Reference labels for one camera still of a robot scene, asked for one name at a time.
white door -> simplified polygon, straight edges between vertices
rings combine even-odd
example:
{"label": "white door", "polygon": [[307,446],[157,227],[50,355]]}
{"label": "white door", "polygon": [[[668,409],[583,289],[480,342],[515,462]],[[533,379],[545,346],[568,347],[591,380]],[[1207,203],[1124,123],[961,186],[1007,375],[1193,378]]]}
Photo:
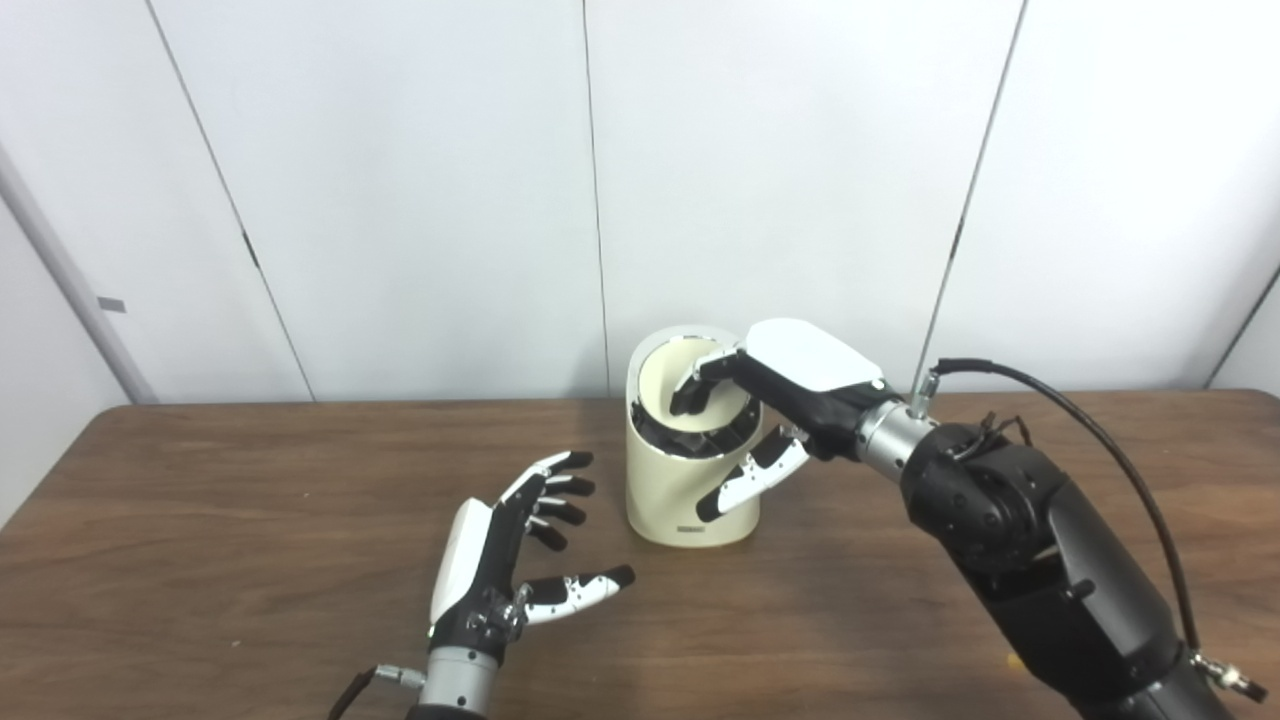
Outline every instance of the white door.
{"label": "white door", "polygon": [[1280,264],[1277,36],[1274,3],[1032,3],[932,355],[1202,387]]}
{"label": "white door", "polygon": [[787,315],[908,387],[1018,8],[589,0],[613,391],[660,327]]}
{"label": "white door", "polygon": [[581,3],[155,6],[317,398],[604,392]]}
{"label": "white door", "polygon": [[310,400],[145,3],[0,3],[0,155],[142,400]]}

robotic hand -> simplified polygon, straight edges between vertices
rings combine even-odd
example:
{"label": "robotic hand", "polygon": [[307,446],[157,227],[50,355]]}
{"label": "robotic hand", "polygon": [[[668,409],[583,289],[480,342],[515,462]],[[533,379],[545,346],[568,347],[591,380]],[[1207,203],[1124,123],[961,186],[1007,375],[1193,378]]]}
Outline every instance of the robotic hand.
{"label": "robotic hand", "polygon": [[[751,327],[737,347],[695,361],[671,411],[699,413],[716,383],[732,380],[795,425],[754,447],[698,502],[698,515],[714,520],[810,456],[861,461],[899,483],[908,519],[943,546],[1027,669],[1087,720],[1229,720],[1206,680],[1261,702],[1263,688],[1201,653],[1187,602],[1187,641],[1179,638],[1151,580],[1075,483],[1030,446],[1025,427],[1025,445],[1004,436],[1020,420],[997,427],[993,415],[980,424],[928,416],[938,375],[957,370],[1020,375],[1087,419],[1034,378],[975,360],[940,363],[908,405],[878,366],[814,325]],[[1091,432],[1111,442],[1096,424]],[[1123,459],[1119,447],[1112,455]],[[1132,469],[1128,459],[1121,465]],[[1146,486],[1135,471],[1130,478],[1147,502]],[[1164,542],[1167,529],[1152,515]],[[1166,551],[1185,600],[1176,553]]]}
{"label": "robotic hand", "polygon": [[506,648],[529,625],[567,618],[635,582],[630,565],[603,573],[529,580],[512,575],[524,537],[553,551],[568,544],[548,518],[581,525],[586,514],[562,495],[589,496],[595,484],[561,474],[591,462],[589,452],[561,452],[534,462],[493,506],[470,498],[453,519],[431,596],[426,673],[379,665],[357,675],[334,705],[337,720],[372,678],[419,691],[407,720],[481,720]]}

wood grain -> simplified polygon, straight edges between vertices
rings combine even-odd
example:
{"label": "wood grain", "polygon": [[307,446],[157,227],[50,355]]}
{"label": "wood grain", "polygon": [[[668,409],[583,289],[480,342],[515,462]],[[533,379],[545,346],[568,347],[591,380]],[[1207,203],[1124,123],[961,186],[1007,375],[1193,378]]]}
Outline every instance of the wood grain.
{"label": "wood grain", "polygon": [[[1155,487],[1207,648],[1280,688],[1280,402],[1251,392],[1080,393]],[[1102,450],[1020,393],[934,415],[1021,413],[1162,588],[1140,506]],[[323,717],[374,662],[420,666],[444,538],[468,495],[593,450],[590,520],[524,577],[631,562],[608,605],[532,628],[497,720],[1074,717],[1007,647],[900,497],[810,464],[746,541],[678,551],[622,510],[620,401],[124,407],[97,418],[0,532],[0,716]],[[353,719],[398,719],[371,687]],[[1229,698],[1240,719],[1268,708]]]}

